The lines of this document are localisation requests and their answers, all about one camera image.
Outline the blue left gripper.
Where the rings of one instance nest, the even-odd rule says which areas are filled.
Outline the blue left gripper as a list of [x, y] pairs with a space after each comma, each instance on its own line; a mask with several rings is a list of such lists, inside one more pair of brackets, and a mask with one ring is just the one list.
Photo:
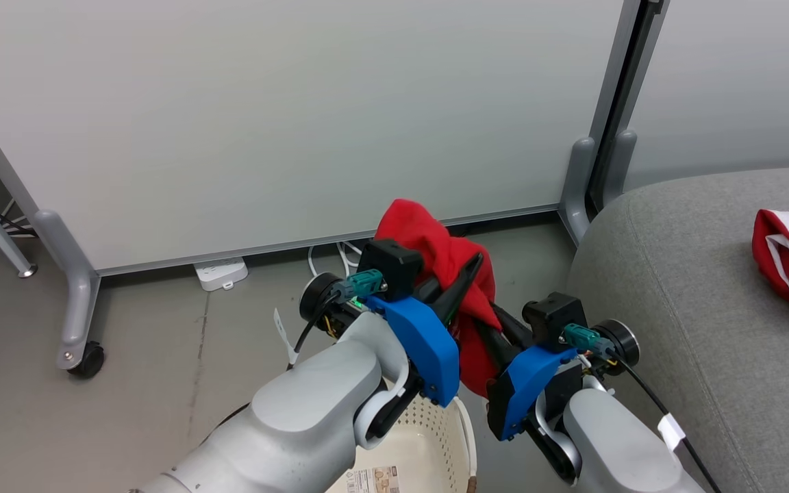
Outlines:
[[460, 269], [448, 288], [436, 277], [427, 279], [427, 305], [414, 297], [386, 301], [366, 299], [366, 306], [388, 322], [392, 333], [423, 379], [423, 393], [441, 407], [450, 405], [460, 389], [458, 346], [444, 325], [450, 325], [484, 262], [478, 252]]

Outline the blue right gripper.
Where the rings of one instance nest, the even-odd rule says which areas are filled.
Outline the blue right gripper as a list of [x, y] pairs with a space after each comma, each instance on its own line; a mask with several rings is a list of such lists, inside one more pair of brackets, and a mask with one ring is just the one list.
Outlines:
[[[474, 321], [474, 325], [498, 375], [486, 382], [489, 402], [486, 422], [496, 439], [508, 441], [523, 430], [524, 418], [534, 409], [536, 399], [544, 393], [558, 368], [575, 359], [578, 351], [567, 347], [561, 353], [554, 353], [532, 346], [530, 328], [501, 306], [492, 305], [492, 310], [502, 333], [481, 320]], [[518, 355], [516, 347], [522, 351]]]

